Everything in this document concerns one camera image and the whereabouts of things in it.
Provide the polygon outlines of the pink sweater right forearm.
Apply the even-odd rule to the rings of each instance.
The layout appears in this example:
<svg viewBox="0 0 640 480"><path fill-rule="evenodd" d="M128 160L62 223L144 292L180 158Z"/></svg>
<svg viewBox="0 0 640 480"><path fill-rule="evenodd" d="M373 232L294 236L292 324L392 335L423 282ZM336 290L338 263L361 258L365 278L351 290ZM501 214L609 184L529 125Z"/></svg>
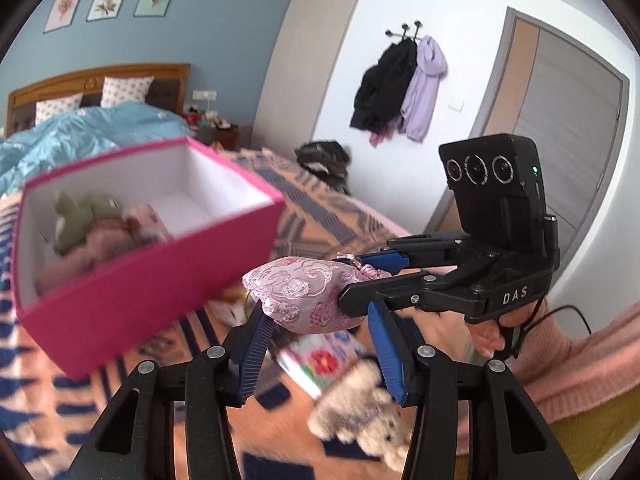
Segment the pink sweater right forearm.
<svg viewBox="0 0 640 480"><path fill-rule="evenodd" d="M509 365L547 422L593 410L639 385L639 306L580 339L548 318Z"/></svg>

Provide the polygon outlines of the person's right hand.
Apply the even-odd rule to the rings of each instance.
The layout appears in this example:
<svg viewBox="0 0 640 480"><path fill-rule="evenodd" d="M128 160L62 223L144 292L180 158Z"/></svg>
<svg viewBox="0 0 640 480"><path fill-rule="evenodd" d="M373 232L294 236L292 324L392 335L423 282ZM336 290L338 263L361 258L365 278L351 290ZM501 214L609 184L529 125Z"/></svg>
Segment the person's right hand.
<svg viewBox="0 0 640 480"><path fill-rule="evenodd" d="M522 325L533 313L535 304L526 304L518 310L504 314L498 321L489 320L468 324L462 314L454 312L413 313L414 322L428 344L436 347L456 361L467 361L472 350L484 358L491 358L498 350L506 348L506 340L500 327Z"/></svg>

